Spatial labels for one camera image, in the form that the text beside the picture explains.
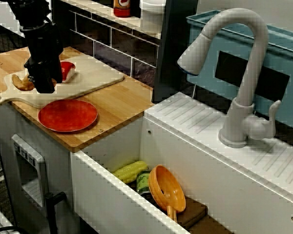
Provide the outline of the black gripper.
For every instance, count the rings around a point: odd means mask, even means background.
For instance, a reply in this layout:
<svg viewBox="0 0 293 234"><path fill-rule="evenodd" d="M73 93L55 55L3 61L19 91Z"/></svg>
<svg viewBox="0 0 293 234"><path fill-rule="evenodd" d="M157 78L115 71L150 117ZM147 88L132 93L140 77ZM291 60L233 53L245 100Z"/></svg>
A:
<svg viewBox="0 0 293 234"><path fill-rule="evenodd" d="M38 93L53 93L55 88L52 78L57 83L63 81L59 59L59 55L63 51L63 44L57 24L45 22L36 27L22 26L20 31L25 36L30 52L30 58L24 65L28 70L29 80L33 82Z"/></svg>

